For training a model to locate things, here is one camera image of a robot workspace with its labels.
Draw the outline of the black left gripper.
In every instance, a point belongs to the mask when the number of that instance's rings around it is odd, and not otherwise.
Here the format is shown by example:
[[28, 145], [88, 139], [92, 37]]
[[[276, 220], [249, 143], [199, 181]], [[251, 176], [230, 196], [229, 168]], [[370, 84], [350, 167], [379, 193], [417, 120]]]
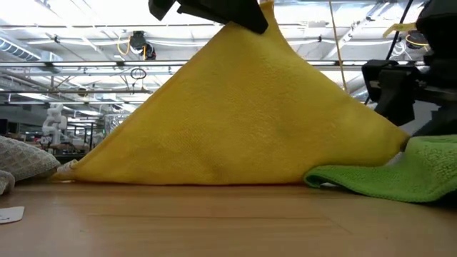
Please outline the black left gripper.
[[149, 12], [161, 21], [178, 2], [177, 12], [227, 24], [234, 22], [257, 34], [263, 34], [268, 22], [257, 0], [149, 0]]

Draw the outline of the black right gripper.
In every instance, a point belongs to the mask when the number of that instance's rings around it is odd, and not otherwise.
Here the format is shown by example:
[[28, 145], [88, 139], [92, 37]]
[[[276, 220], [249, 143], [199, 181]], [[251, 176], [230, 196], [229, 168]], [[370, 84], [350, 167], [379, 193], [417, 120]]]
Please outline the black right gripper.
[[455, 59], [431, 59], [422, 66], [412, 61], [370, 60], [361, 71], [368, 96], [377, 103], [375, 112], [397, 126], [415, 119], [416, 101], [439, 106], [411, 138], [456, 134]]

